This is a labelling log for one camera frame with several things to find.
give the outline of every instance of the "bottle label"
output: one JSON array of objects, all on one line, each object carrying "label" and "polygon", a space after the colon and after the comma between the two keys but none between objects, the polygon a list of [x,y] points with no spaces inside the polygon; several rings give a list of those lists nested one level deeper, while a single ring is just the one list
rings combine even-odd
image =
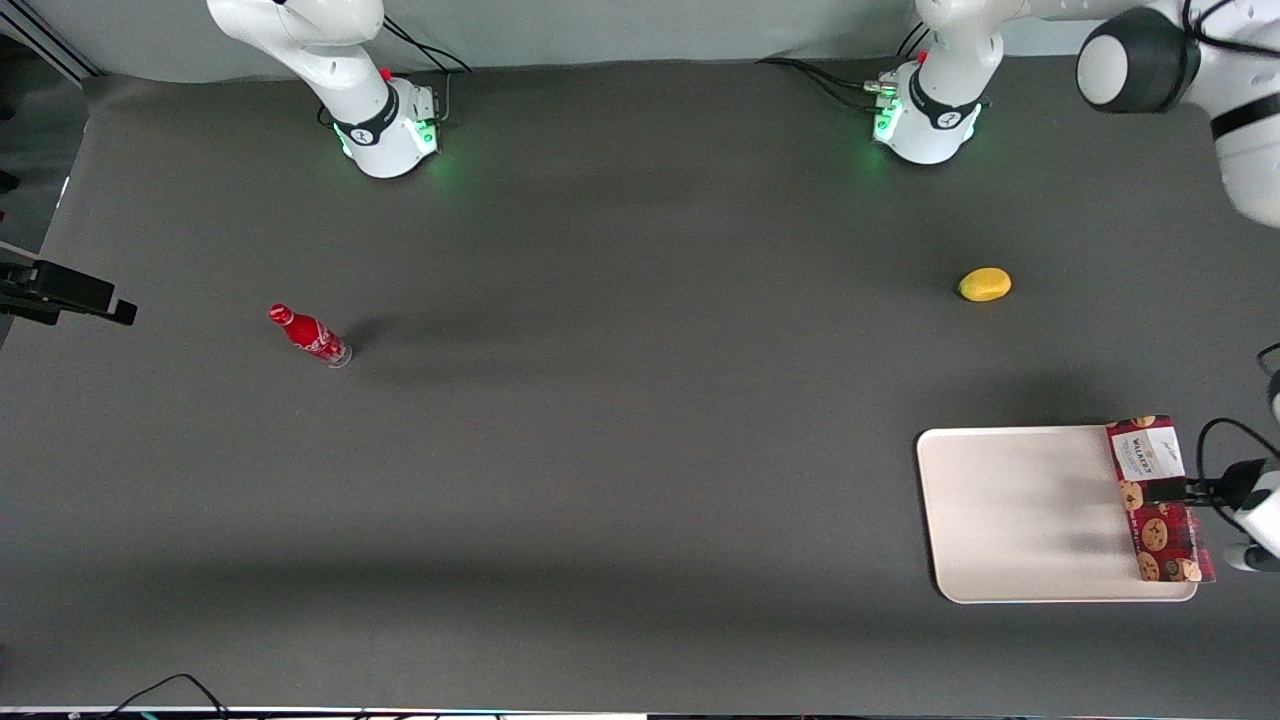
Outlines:
[{"label": "bottle label", "polygon": [[333,334],[333,332],[324,327],[324,323],[320,323],[319,320],[316,322],[316,331],[319,331],[316,338],[311,341],[310,345],[294,345],[310,352],[312,356],[329,363],[330,365],[337,363],[346,350],[346,345],[342,342],[342,338]]}]

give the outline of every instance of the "cable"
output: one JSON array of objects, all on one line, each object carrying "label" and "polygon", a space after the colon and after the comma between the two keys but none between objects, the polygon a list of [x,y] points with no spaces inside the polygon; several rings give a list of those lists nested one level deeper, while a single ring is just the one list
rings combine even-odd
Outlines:
[{"label": "cable", "polygon": [[10,5],[13,5],[13,9],[18,10],[18,13],[22,17],[27,18],[27,22],[29,22],[31,24],[38,27],[41,29],[41,32],[44,32],[46,36],[49,36],[49,38],[54,41],[54,45],[56,45],[59,50],[61,50],[64,54],[67,54],[68,58],[70,58],[72,60],[76,60],[76,64],[78,64],[81,68],[84,69],[84,74],[87,74],[88,77],[102,77],[102,72],[101,70],[97,70],[97,69],[92,68],[87,61],[84,61],[84,58],[81,56],[79,53],[72,50],[65,44],[63,44],[63,41],[56,35],[54,35],[52,31],[50,31],[49,23],[42,22],[44,18],[40,18],[38,20],[36,18],[33,18],[32,14],[28,13],[27,9],[23,6],[22,3],[10,3]]},{"label": "cable", "polygon": [[906,47],[906,41],[911,40],[911,36],[915,35],[916,32],[919,32],[919,29],[922,27],[924,27],[924,20],[920,20],[920,22],[915,23],[915,27],[911,28],[911,32],[906,33],[906,37],[902,38],[902,42],[897,44],[897,53],[893,53],[893,54],[901,56],[902,55],[902,49]]},{"label": "cable", "polygon": [[845,79],[840,76],[835,76],[813,63],[805,63],[804,60],[796,60],[795,58],[762,58],[756,63],[763,63],[765,65],[787,65],[788,68],[795,68],[806,74],[815,74],[832,85],[838,85],[840,87],[847,87],[851,90],[861,90],[863,83],[852,79]]},{"label": "cable", "polygon": [[1228,6],[1234,0],[1217,0],[1217,3],[1213,3],[1212,5],[1208,6],[1208,9],[1201,13],[1199,18],[1192,22],[1192,0],[1184,0],[1183,13],[1181,13],[1183,32],[1187,35],[1187,37],[1192,40],[1197,40],[1199,42],[1203,42],[1204,45],[1211,45],[1213,47],[1221,47],[1222,50],[1228,50],[1231,53],[1245,53],[1248,55],[1262,55],[1263,58],[1280,59],[1280,50],[1276,50],[1274,47],[1265,47],[1262,45],[1254,45],[1252,42],[1239,42],[1235,40],[1221,40],[1219,37],[1213,37],[1204,32],[1204,20],[1207,20],[1210,15]]},{"label": "cable", "polygon": [[845,108],[849,108],[850,110],[858,110],[860,113],[876,113],[876,111],[879,110],[874,105],[863,105],[863,104],[859,104],[859,102],[854,102],[852,100],[850,100],[850,99],[845,97],[844,95],[840,95],[838,92],[836,92],[836,90],[833,87],[828,86],[826,82],[823,82],[823,79],[828,79],[832,83],[840,85],[840,87],[845,87],[845,88],[854,88],[854,87],[861,88],[861,83],[854,85],[851,81],[846,81],[844,78],[838,78],[838,77],[836,77],[836,76],[833,76],[833,74],[823,70],[822,68],[817,68],[814,65],[810,65],[809,63],[804,63],[804,61],[800,61],[800,60],[792,60],[790,58],[764,58],[762,60],[756,60],[756,63],[765,64],[765,65],[785,65],[785,67],[795,68],[795,69],[800,70],[801,73],[804,73],[804,77],[806,77],[810,81],[813,81],[813,83],[817,85],[823,92],[826,92],[832,100],[835,100],[836,102],[840,102],[841,105],[844,105]]},{"label": "cable", "polygon": [[[1204,439],[1208,437],[1208,432],[1216,428],[1217,425],[1231,425],[1233,428],[1253,438],[1253,441],[1261,445],[1262,447],[1267,448],[1267,452],[1270,452],[1272,457],[1280,460],[1280,450],[1277,450],[1276,446],[1271,445],[1271,442],[1267,438],[1262,437],[1262,434],[1254,430],[1253,428],[1231,418],[1213,418],[1208,423],[1204,423],[1204,427],[1201,428],[1199,437],[1196,438],[1196,477],[1204,478]],[[1228,525],[1231,525],[1236,530],[1240,530],[1242,533],[1248,536],[1249,533],[1247,533],[1244,528],[1242,528],[1240,524],[1236,523],[1235,519],[1228,515],[1226,511],[1222,509],[1222,498],[1213,495],[1212,488],[1208,489],[1208,493],[1210,493],[1208,495],[1210,505],[1213,507],[1213,511],[1217,512],[1217,516],[1221,518]]]},{"label": "cable", "polygon": [[402,28],[396,20],[393,20],[393,19],[385,17],[385,15],[383,17],[383,20],[385,20],[387,29],[392,35],[394,35],[396,37],[403,40],[404,42],[408,42],[410,45],[417,47],[419,50],[421,50],[428,56],[430,56],[431,53],[439,53],[440,55],[444,55],[445,58],[448,58],[448,59],[453,60],[454,63],[457,63],[458,67],[461,67],[463,70],[466,70],[468,73],[474,73],[475,72],[475,70],[471,69],[471,65],[463,63],[453,53],[449,53],[448,50],[440,50],[439,47],[435,47],[435,46],[431,46],[431,45],[426,45],[425,42],[419,42],[417,40],[413,38],[412,35],[408,33],[407,29]]},{"label": "cable", "polygon": [[122,710],[124,710],[125,707],[133,705],[133,701],[138,700],[140,697],[147,694],[148,692],[151,692],[151,691],[154,691],[156,688],[160,688],[161,685],[165,685],[165,684],[168,684],[168,683],[170,683],[173,680],[177,680],[178,678],[183,678],[183,679],[188,680],[191,684],[196,685],[200,689],[200,692],[202,692],[205,694],[205,697],[209,698],[210,705],[212,705],[214,710],[218,711],[218,716],[221,720],[227,720],[227,715],[230,712],[227,708],[227,706],[223,705],[223,702],[220,700],[218,700],[214,696],[214,693],[209,692],[209,688],[206,688],[204,684],[201,684],[200,680],[197,680],[193,675],[189,675],[187,673],[178,673],[175,675],[169,675],[168,678],[165,678],[164,680],[160,680],[159,683],[151,685],[150,688],[146,688],[143,691],[138,691],[138,692],[131,694],[124,702],[122,702],[120,705],[116,705],[115,710],[111,710],[110,712],[100,715],[99,717],[115,717],[116,715],[120,714]]},{"label": "cable", "polygon": [[443,123],[444,120],[449,119],[449,109],[453,108],[453,101],[449,99],[449,95],[452,95],[451,92],[452,87],[453,87],[453,73],[444,73],[444,111],[440,113],[440,117],[435,119],[435,122],[438,123]]},{"label": "cable", "polygon": [[419,44],[417,44],[416,41],[413,41],[413,40],[410,40],[410,37],[408,37],[408,36],[406,36],[406,35],[401,35],[399,32],[397,32],[397,31],[392,29],[390,27],[388,27],[388,28],[387,28],[387,32],[389,32],[389,33],[394,35],[396,37],[398,37],[398,38],[403,40],[404,42],[408,42],[408,44],[410,44],[410,45],[412,45],[413,47],[417,47],[417,51],[419,51],[419,53],[421,53],[421,54],[424,54],[424,55],[426,55],[426,58],[428,58],[429,60],[431,60],[433,63],[435,63],[435,67],[436,67],[436,68],[440,68],[440,72],[442,72],[442,73],[444,73],[444,74],[449,74],[449,68],[445,68],[445,67],[444,67],[444,63],[442,63],[442,61],[440,61],[440,60],[439,60],[439,59],[438,59],[438,58],[436,58],[435,55],[433,55],[430,50],[428,50],[426,47],[424,47],[424,46],[419,45]]},{"label": "cable", "polygon": [[929,31],[925,31],[923,35],[920,35],[920,37],[916,37],[915,42],[911,44],[911,49],[906,51],[906,56],[910,58],[911,54],[915,53],[915,49],[920,46],[920,42],[924,42],[924,38],[928,36]]},{"label": "cable", "polygon": [[1258,368],[1262,368],[1262,372],[1266,373],[1268,378],[1275,375],[1276,372],[1267,366],[1267,355],[1271,355],[1276,350],[1280,350],[1280,342],[1263,347],[1257,355]]}]

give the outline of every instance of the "black cable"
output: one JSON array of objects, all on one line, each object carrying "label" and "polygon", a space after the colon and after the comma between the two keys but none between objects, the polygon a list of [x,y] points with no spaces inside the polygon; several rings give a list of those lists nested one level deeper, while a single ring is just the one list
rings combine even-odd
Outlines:
[{"label": "black cable", "polygon": [[804,77],[813,81],[813,83],[817,85],[823,92],[826,92],[832,100],[840,102],[841,105],[849,108],[850,110],[858,110],[860,113],[876,113],[879,110],[879,108],[876,108],[874,105],[861,105],[836,92],[833,87],[823,82],[823,77],[829,76],[835,78],[836,76],[832,76],[831,73],[827,73],[820,68],[813,68],[814,70],[818,70],[817,73],[810,72],[808,68],[812,68],[813,65],[809,65],[809,63],[801,63],[800,60],[791,60],[790,58],[764,58],[763,60],[756,60],[756,63],[762,63],[765,65],[782,65],[800,70],[804,74]]},{"label": "black cable", "polygon": [[911,49],[906,51],[906,56],[910,58],[911,54],[915,53],[915,49],[920,46],[920,42],[924,42],[924,38],[928,37],[928,36],[929,36],[929,31],[925,31],[924,35],[922,35],[920,37],[916,37],[915,42],[911,44]]},{"label": "black cable", "polygon": [[[13,26],[13,28],[17,29],[19,33],[22,33],[22,36],[26,37],[27,41],[31,42],[33,46],[41,47],[40,41],[36,40],[35,37],[32,37],[31,33],[26,31],[26,28],[23,28],[18,23],[13,22],[13,18],[10,18],[9,15],[6,15],[4,13],[0,13],[0,18],[3,18],[4,22],[6,22],[10,26]],[[76,70],[73,70],[73,69],[70,69],[70,68],[67,67],[67,63],[63,63],[61,60],[59,60],[58,58],[55,58],[47,50],[45,50],[45,53],[41,56],[44,59],[49,60],[49,63],[51,63],[51,64],[58,65],[59,68],[61,68],[63,72],[65,72],[67,74],[69,74],[72,77],[79,77],[78,74],[76,74]]]},{"label": "black cable", "polygon": [[901,56],[902,55],[902,49],[906,47],[906,41],[911,40],[911,36],[915,35],[916,32],[919,32],[919,29],[922,27],[924,27],[924,20],[920,20],[920,22],[915,23],[915,27],[911,28],[911,32],[906,33],[906,37],[902,38],[902,42],[897,44],[897,53],[893,53],[893,54],[897,55],[897,56]]},{"label": "black cable", "polygon": [[1262,45],[1254,45],[1252,42],[1239,42],[1235,40],[1222,40],[1213,37],[1204,32],[1204,20],[1210,15],[1221,10],[1229,5],[1233,0],[1219,0],[1201,13],[1196,22],[1192,22],[1192,0],[1185,0],[1183,3],[1183,32],[1192,40],[1203,42],[1204,45],[1211,45],[1213,47],[1221,47],[1222,50],[1229,50],[1231,53],[1245,53],[1248,55],[1262,55],[1263,58],[1276,58],[1280,59],[1280,50],[1274,47],[1265,47]]},{"label": "black cable", "polygon": [[832,85],[838,85],[840,87],[847,87],[851,90],[861,90],[863,83],[854,79],[845,79],[840,76],[832,74],[813,63],[805,63],[804,60],[796,60],[795,58],[762,58],[756,60],[765,65],[787,65],[788,68],[795,68],[806,74],[815,74]]},{"label": "black cable", "polygon": [[84,58],[82,58],[78,53],[73,51],[70,47],[64,45],[61,40],[59,40],[58,36],[49,29],[49,23],[41,22],[44,20],[44,18],[37,20],[36,18],[31,17],[31,13],[28,13],[27,9],[23,8],[20,3],[10,3],[10,5],[13,5],[13,9],[18,10],[18,13],[22,17],[27,18],[27,22],[42,29],[45,35],[47,35],[49,38],[54,41],[54,45],[56,45],[64,54],[67,54],[68,58],[76,60],[76,63],[78,63],[79,67],[84,69],[84,74],[87,74],[88,77],[102,77],[101,70],[96,70],[92,67],[90,67],[90,64],[84,61]]},{"label": "black cable", "polygon": [[462,59],[458,58],[457,55],[454,55],[453,53],[449,53],[448,50],[442,50],[439,47],[435,47],[433,45],[428,45],[425,42],[419,42],[417,40],[413,38],[412,35],[408,33],[407,29],[402,28],[396,20],[393,20],[393,19],[385,17],[385,15],[383,17],[383,19],[385,20],[387,29],[390,31],[392,35],[394,35],[396,37],[403,40],[404,42],[408,42],[410,45],[417,47],[424,54],[430,55],[430,53],[439,53],[440,55],[444,55],[445,58],[448,58],[448,59],[453,60],[454,63],[457,63],[458,67],[461,67],[463,70],[466,70],[468,73],[474,73],[475,72],[475,70],[471,69],[471,65],[463,63]]},{"label": "black cable", "polygon": [[100,715],[100,717],[115,717],[116,715],[120,714],[122,710],[124,710],[125,707],[133,705],[133,701],[138,700],[140,697],[147,694],[148,692],[151,692],[151,691],[154,691],[154,689],[156,689],[156,688],[159,688],[159,687],[161,687],[161,685],[164,685],[166,683],[177,680],[178,678],[183,678],[183,679],[188,680],[191,684],[196,685],[200,689],[200,692],[202,692],[205,694],[205,697],[209,698],[209,702],[214,706],[214,710],[218,711],[218,716],[221,720],[227,720],[227,714],[230,712],[227,708],[227,706],[223,705],[223,702],[220,700],[218,700],[214,696],[214,693],[209,692],[209,688],[206,688],[200,680],[197,680],[193,675],[189,675],[187,673],[178,673],[178,674],[174,674],[174,675],[169,675],[168,678],[165,678],[164,680],[160,680],[159,683],[151,685],[150,688],[146,688],[143,691],[138,691],[138,692],[131,694],[124,702],[122,702],[120,705],[116,705],[115,710],[111,710],[110,712]]},{"label": "black cable", "polygon": [[1268,378],[1275,375],[1276,372],[1267,366],[1267,355],[1271,355],[1276,350],[1280,350],[1280,342],[1263,347],[1257,355],[1258,368],[1262,368],[1262,372],[1266,373]]},{"label": "black cable", "polygon": [[390,27],[387,28],[387,32],[389,32],[389,33],[394,35],[396,37],[403,40],[404,42],[408,42],[413,47],[417,47],[417,51],[421,53],[421,54],[424,54],[424,55],[426,55],[429,60],[431,60],[433,63],[435,63],[435,67],[440,68],[442,73],[449,74],[449,68],[445,68],[444,63],[442,63],[435,55],[431,54],[430,50],[428,50],[426,47],[424,47],[422,45],[420,45],[417,41],[411,40],[407,35],[401,35],[399,32],[392,29]]},{"label": "black cable", "polygon": [[[1231,418],[1213,418],[1208,423],[1204,423],[1204,427],[1201,428],[1199,437],[1196,438],[1196,477],[1204,478],[1204,439],[1208,437],[1208,432],[1216,428],[1217,425],[1231,425],[1233,428],[1253,438],[1253,441],[1261,445],[1262,447],[1267,448],[1267,452],[1270,452],[1272,457],[1280,460],[1280,448],[1276,448],[1275,445],[1271,445],[1271,442],[1267,438],[1262,437],[1262,434],[1254,430],[1253,428]],[[1208,493],[1210,493],[1208,495],[1210,505],[1213,507],[1213,511],[1217,512],[1217,516],[1221,518],[1228,525],[1235,528],[1236,530],[1240,530],[1244,534],[1249,534],[1244,530],[1244,528],[1240,527],[1239,523],[1235,521],[1234,518],[1226,514],[1226,511],[1222,509],[1222,498],[1213,495],[1212,487],[1208,488]]]}]

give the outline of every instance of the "bottle cap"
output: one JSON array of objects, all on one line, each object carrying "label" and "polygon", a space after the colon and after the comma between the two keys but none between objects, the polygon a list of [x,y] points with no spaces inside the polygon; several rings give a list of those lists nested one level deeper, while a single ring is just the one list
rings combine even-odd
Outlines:
[{"label": "bottle cap", "polygon": [[271,305],[270,310],[266,311],[266,316],[278,325],[287,325],[293,322],[293,310],[289,310],[284,305],[276,302],[275,305]]}]

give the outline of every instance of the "cookie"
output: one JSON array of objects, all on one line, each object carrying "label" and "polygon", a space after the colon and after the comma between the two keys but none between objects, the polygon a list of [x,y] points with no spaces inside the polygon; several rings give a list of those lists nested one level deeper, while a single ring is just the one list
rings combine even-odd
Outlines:
[{"label": "cookie", "polygon": [[1133,512],[1142,507],[1142,486],[1125,480],[1120,483],[1120,496],[1124,497],[1124,509]]},{"label": "cookie", "polygon": [[1142,573],[1143,580],[1160,579],[1160,564],[1149,552],[1138,553],[1138,571]]},{"label": "cookie", "polygon": [[1198,583],[1204,579],[1204,575],[1199,571],[1199,565],[1194,560],[1179,557],[1178,560],[1170,560],[1165,565],[1169,570],[1169,577],[1179,583]]},{"label": "cookie", "polygon": [[1147,524],[1142,527],[1142,544],[1147,550],[1165,550],[1165,546],[1169,544],[1169,525],[1160,518],[1147,520]]}]

